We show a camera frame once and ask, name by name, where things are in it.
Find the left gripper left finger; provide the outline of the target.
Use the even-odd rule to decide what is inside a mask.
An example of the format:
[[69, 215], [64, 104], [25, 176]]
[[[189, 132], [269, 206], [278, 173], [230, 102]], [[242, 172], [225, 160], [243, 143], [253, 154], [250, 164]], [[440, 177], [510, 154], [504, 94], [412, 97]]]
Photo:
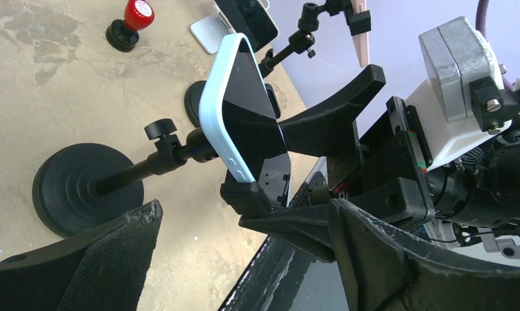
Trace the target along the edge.
[[160, 231], [152, 200], [57, 243], [0, 262], [0, 310], [136, 310]]

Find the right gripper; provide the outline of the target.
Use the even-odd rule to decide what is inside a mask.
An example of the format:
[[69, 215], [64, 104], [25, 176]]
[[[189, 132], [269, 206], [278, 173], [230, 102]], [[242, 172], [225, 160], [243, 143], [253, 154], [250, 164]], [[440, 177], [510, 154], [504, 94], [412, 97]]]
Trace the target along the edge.
[[[329, 98], [281, 121], [287, 150], [326, 156], [385, 84], [383, 68], [367, 65]], [[308, 205], [347, 199], [375, 217], [411, 231], [435, 218], [427, 177], [433, 156], [414, 106], [391, 97], [386, 112], [356, 142], [352, 150], [356, 162], [348, 162], [344, 150], [330, 157], [326, 184], [313, 182], [313, 189], [307, 192]]]

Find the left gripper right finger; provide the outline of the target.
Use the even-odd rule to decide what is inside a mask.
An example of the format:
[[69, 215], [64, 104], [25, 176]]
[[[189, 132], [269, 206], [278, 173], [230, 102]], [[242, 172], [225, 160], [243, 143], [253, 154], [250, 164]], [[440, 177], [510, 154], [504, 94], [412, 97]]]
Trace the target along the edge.
[[520, 268], [435, 246], [347, 200], [239, 225], [336, 262], [350, 310], [520, 310]]

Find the light blue case phone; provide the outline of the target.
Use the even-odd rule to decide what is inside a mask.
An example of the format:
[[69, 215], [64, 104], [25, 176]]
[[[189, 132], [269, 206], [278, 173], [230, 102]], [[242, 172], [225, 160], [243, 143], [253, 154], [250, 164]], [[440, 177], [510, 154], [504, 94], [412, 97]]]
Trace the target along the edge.
[[223, 37], [199, 103], [200, 127], [238, 183], [288, 207], [291, 161], [249, 39]]

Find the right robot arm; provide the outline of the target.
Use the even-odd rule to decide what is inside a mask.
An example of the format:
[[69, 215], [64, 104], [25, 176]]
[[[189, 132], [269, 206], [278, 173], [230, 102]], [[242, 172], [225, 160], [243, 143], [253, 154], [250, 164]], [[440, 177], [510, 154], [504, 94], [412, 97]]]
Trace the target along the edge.
[[355, 119], [384, 86], [369, 65], [321, 104], [281, 123], [288, 148], [327, 159], [327, 194], [373, 216], [421, 233], [445, 249], [482, 244], [520, 259], [520, 89], [491, 78], [470, 83], [481, 143], [436, 152], [443, 125], [428, 82], [407, 98], [391, 97], [362, 136]]

